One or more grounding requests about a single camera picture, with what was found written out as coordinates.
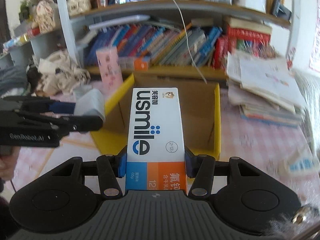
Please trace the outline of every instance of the table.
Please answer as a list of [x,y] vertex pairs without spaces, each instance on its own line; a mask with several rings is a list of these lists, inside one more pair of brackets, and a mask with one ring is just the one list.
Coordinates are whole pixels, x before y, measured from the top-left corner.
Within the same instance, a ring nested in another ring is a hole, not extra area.
[[[103,91],[100,83],[95,87],[100,88],[108,98],[109,95]],[[227,90],[221,89],[220,97],[220,161],[228,161],[230,157],[238,156],[290,187],[298,194],[302,203],[319,205],[320,200],[317,196],[320,195],[320,178],[317,173],[298,179],[281,178],[277,174],[279,162],[292,155],[297,147],[307,144],[301,129],[242,119],[239,109],[229,103]],[[99,155],[89,133],[71,133],[63,138],[61,147],[57,149],[22,148],[13,183],[16,189],[20,189],[73,156],[81,156],[84,161],[90,161]],[[225,178],[215,178],[213,192],[223,187],[225,181]],[[119,183],[124,189],[124,180],[119,180]],[[86,177],[86,185],[94,192],[99,192],[96,178]],[[10,183],[6,183],[6,186],[12,190]]]

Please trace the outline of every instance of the stack of papers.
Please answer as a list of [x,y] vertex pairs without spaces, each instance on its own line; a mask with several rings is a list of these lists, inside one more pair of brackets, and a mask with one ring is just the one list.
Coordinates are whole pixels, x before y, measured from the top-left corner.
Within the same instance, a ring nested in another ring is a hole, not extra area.
[[228,97],[243,118],[297,127],[306,101],[287,70],[285,58],[260,59],[244,52],[228,54]]

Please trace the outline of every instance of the bookshelf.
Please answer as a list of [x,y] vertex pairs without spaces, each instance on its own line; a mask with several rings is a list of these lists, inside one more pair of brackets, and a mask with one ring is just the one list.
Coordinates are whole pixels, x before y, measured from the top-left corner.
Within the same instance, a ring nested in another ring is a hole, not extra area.
[[[90,75],[100,75],[98,66],[88,66],[86,69]],[[207,80],[225,81],[227,79],[223,70],[215,70],[207,66],[199,69]],[[122,70],[122,74],[124,75],[129,75],[132,72],[134,72],[134,70]],[[152,66],[146,71],[137,72],[156,74],[159,76],[201,79],[198,71],[193,66]]]
[[[290,22],[277,18],[271,14],[258,12],[255,10],[239,7],[236,5],[208,2],[203,0],[177,0],[177,3],[183,12],[183,17],[188,18],[188,14],[202,14],[202,17],[210,17],[210,14],[230,15],[254,21],[264,21],[279,25],[289,29]],[[171,18],[171,14],[177,15],[177,7],[172,0],[148,0],[125,4],[114,4],[107,8],[93,9],[83,14],[70,17],[71,21],[79,17],[99,17],[105,16],[108,19],[114,19],[135,14],[146,14],[160,18]]]
[[[63,35],[66,41],[67,49],[70,57],[81,65],[81,55],[83,50],[77,46],[76,41],[84,36],[84,26],[88,26],[97,22],[102,22],[119,17],[125,17],[136,14],[151,15],[158,18],[169,19],[176,22],[181,22],[180,14],[172,0],[147,0],[140,2],[132,2],[126,4],[110,5],[107,8],[92,9],[83,14],[69,17],[67,1],[57,0]],[[295,51],[298,34],[300,28],[300,0],[292,0],[292,19],[285,21],[274,17],[270,14],[264,14],[255,10],[242,8],[235,5],[224,3],[209,2],[203,0],[176,0],[178,3],[185,22],[193,18],[213,18],[219,24],[222,22],[222,16],[239,17],[257,22],[271,23],[289,30],[289,39],[287,44],[286,56],[288,57],[292,51]],[[203,70],[206,77],[215,78],[217,72],[212,69]],[[198,77],[195,68],[190,66],[185,67],[159,67],[153,66],[148,70],[149,73],[161,73],[166,75]]]

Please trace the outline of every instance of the blue label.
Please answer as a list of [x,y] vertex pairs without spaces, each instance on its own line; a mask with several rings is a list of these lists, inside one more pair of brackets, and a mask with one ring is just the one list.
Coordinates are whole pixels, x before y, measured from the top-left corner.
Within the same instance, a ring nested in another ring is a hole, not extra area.
[[148,163],[127,162],[125,189],[147,190]]

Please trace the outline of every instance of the toothpaste box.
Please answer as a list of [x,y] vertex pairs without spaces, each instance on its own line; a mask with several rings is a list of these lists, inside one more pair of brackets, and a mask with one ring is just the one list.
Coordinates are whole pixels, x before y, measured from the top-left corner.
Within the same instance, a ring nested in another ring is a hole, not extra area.
[[134,88],[126,189],[187,191],[177,88]]

